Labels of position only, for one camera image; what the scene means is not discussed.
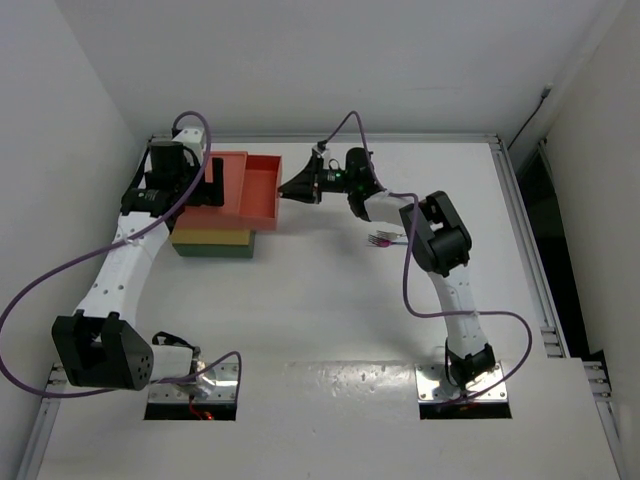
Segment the pink metallic fork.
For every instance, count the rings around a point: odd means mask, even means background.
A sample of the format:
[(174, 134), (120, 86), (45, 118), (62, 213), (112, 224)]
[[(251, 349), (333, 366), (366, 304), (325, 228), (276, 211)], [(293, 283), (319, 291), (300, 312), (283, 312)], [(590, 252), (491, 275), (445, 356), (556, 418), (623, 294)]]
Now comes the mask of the pink metallic fork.
[(406, 246), (408, 244), (404, 236), (388, 237), (388, 236), (369, 235), (367, 237), (367, 241), (370, 245), (377, 248), (389, 248), (391, 246)]

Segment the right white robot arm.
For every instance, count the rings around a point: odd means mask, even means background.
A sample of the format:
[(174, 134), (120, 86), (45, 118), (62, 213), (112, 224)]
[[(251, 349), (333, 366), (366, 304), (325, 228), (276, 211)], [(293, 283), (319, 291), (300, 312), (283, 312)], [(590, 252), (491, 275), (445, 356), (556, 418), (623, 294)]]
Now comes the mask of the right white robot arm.
[(402, 227), (408, 241), (405, 263), (414, 260), (427, 273), (440, 302), (448, 379), (463, 390), (494, 368), (493, 348), (481, 328), (470, 287), (471, 236), (445, 192), (423, 200), (393, 193), (377, 179), (368, 149), (350, 149), (345, 165), (333, 168), (323, 143), (278, 191), (284, 199), (305, 204), (320, 203), (325, 193), (344, 194), (357, 218)]

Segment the green bottom drawer box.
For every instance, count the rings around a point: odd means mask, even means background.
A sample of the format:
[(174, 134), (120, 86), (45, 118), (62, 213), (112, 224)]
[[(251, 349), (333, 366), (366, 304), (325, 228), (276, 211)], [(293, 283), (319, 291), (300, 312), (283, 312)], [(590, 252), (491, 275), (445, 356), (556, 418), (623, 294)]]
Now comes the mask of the green bottom drawer box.
[(250, 259), (254, 255), (255, 233), (253, 232), (248, 245), (189, 245), (172, 242), (171, 244), (182, 257)]

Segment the silver metal fork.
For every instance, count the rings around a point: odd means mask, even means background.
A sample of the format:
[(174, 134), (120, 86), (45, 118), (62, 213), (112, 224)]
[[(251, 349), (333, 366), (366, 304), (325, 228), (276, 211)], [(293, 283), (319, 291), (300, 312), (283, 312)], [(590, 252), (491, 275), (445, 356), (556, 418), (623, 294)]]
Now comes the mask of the silver metal fork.
[(398, 233), (398, 232), (384, 231), (384, 230), (377, 230), (376, 235), (378, 237), (389, 239), (389, 240), (396, 240), (406, 236), (405, 233)]

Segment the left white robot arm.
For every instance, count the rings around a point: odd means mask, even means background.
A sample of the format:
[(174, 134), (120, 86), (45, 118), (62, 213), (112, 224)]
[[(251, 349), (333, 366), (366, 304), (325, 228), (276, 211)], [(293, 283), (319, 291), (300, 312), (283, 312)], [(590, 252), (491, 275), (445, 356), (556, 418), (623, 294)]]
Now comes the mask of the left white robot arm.
[(114, 241), (88, 293), (70, 316), (59, 316), (52, 337), (75, 387), (136, 390), (193, 373), (189, 346), (146, 341), (136, 330), (143, 287), (182, 211), (181, 197), (215, 202), (204, 181), (205, 132), (186, 127), (148, 141), (123, 194)]

